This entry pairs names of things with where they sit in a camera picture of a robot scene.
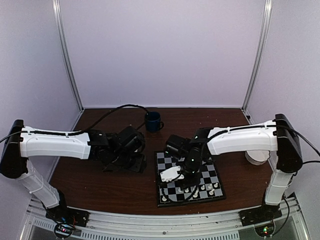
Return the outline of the white chess king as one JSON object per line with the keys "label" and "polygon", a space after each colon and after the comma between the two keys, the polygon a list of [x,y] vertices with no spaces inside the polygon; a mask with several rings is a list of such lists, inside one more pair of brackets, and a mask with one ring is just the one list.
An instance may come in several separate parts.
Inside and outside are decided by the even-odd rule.
{"label": "white chess king", "polygon": [[199,193],[199,191],[196,190],[192,197],[193,197],[193,198],[197,198],[197,197],[198,197],[198,193]]}

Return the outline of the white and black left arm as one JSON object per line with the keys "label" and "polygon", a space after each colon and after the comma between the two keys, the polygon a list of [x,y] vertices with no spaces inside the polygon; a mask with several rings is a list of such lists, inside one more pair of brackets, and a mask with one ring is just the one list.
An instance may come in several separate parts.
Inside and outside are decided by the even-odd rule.
{"label": "white and black left arm", "polygon": [[125,170],[142,173],[146,166],[143,150],[144,135],[132,126],[119,133],[105,133],[96,129],[82,131],[49,131],[25,126],[16,120],[4,143],[0,172],[9,179],[20,181],[61,222],[72,218],[64,195],[51,186],[30,162],[30,157],[69,157],[102,162],[105,171]]}

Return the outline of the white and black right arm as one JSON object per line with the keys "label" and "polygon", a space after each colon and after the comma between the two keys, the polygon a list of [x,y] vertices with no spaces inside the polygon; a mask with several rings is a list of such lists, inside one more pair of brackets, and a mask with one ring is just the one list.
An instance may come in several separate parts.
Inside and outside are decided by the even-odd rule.
{"label": "white and black right arm", "polygon": [[253,125],[199,128],[192,138],[172,134],[166,141],[165,151],[183,162],[162,171],[161,181],[182,181],[192,186],[199,184],[201,165],[210,157],[233,152],[276,152],[276,168],[265,190],[264,204],[256,210],[261,221],[276,212],[275,206],[280,204],[290,179],[303,165],[298,134],[284,114]]}

